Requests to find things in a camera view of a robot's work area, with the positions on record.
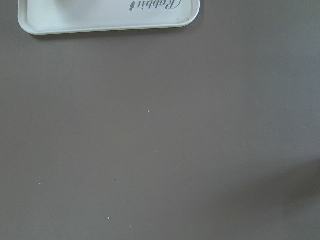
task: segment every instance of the tray's inner surface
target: tray's inner surface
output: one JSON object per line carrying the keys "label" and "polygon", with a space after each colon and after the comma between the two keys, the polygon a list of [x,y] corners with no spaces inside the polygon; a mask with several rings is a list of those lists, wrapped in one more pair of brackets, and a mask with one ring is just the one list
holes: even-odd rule
{"label": "tray's inner surface", "polygon": [[19,0],[19,21],[34,32],[179,26],[199,0]]}

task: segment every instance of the white tray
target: white tray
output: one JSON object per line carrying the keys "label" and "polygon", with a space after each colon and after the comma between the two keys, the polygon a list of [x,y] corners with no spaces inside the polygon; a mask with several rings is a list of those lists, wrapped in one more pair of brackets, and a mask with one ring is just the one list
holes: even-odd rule
{"label": "white tray", "polygon": [[200,0],[19,0],[20,26],[33,35],[183,27]]}

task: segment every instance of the gray surface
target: gray surface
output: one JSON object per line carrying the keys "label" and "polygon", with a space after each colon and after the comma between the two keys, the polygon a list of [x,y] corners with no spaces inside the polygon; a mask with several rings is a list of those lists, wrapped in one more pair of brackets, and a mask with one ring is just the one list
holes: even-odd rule
{"label": "gray surface", "polygon": [[320,239],[320,1],[202,1],[181,29],[35,37],[16,0],[0,20],[1,239]]}

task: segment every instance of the printed logo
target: printed logo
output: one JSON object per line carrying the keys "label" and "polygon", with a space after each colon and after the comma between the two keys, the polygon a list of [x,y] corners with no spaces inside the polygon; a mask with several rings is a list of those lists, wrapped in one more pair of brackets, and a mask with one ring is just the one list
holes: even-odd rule
{"label": "printed logo", "polygon": [[130,4],[130,11],[137,9],[157,9],[165,8],[166,10],[172,10],[177,8],[181,4],[182,0],[152,0],[152,1],[133,1]]}

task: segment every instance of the tabletop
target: tabletop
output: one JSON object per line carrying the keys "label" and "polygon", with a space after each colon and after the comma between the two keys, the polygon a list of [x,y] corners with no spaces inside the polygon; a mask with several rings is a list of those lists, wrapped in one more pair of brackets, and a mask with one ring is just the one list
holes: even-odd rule
{"label": "tabletop", "polygon": [[6,240],[320,239],[320,1],[33,36],[0,3]]}

